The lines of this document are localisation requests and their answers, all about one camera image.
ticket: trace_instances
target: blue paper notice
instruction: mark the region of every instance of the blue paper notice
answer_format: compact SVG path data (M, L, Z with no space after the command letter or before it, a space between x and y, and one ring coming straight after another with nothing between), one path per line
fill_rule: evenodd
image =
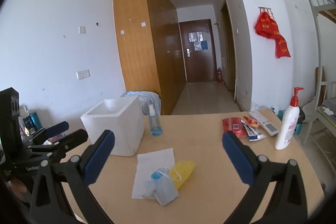
M202 47L202 50L207 50L208 49L208 42L207 41L202 41L201 42L201 47Z

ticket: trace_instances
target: metal screw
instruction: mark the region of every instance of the metal screw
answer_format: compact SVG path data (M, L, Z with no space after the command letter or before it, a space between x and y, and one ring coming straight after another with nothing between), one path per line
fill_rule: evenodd
M47 165L48 165L48 161L47 160L41 161L41 166L42 167L46 167Z
M294 159L290 159L290 160L289 160L289 164L290 164L291 166L296 166L296 165L297 165L297 162L296 162L296 160L294 160Z
M79 161L79 156L78 155L74 155L70 158L71 162L78 162Z
M267 161L267 157L265 155L259 155L258 156L258 159L261 161L261 162L266 162Z

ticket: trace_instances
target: white lotion bottle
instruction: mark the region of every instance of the white lotion bottle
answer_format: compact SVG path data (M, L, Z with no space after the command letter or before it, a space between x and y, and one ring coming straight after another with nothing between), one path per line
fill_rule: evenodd
M277 141L275 142L275 149L281 150L289 145L291 138L293 137L294 130L296 127L297 120L300 115L299 109L299 99L297 93L303 88L294 88L294 96L291 99L291 103L285 111L282 118L282 126L280 132L278 133Z

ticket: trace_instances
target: fire extinguisher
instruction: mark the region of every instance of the fire extinguisher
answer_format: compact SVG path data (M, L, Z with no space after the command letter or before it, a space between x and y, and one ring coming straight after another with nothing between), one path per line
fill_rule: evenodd
M223 76L222 76L222 69L221 68L217 69L217 82L218 83L223 83Z

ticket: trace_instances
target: wooden table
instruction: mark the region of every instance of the wooden table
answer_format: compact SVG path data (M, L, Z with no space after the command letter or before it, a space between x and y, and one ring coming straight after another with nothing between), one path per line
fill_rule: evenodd
M281 121L270 110L261 113L280 128ZM137 154L172 147L175 162L191 160L196 165L189 179L179 188L180 196L164 207L156 200L131 199L137 155L110 156L97 182L89 188L116 224L222 224L248 189L222 147L222 119L244 115L248 116L248 112L161 116L163 134L159 137L149 134L147 117L144 117L145 134ZM265 134L267 137L263 140L250 142L244 137L241 141L248 144L256 155L265 154L272 161L287 162L291 158L298 161L311 215L324 195L310 162L294 138L284 150L275 150L276 136ZM89 144L90 141L70 151L66 160L71 155L81 155ZM262 217L274 186L275 182L272 182L268 187L253 221ZM64 189L74 212L83 217L67 184L64 184Z

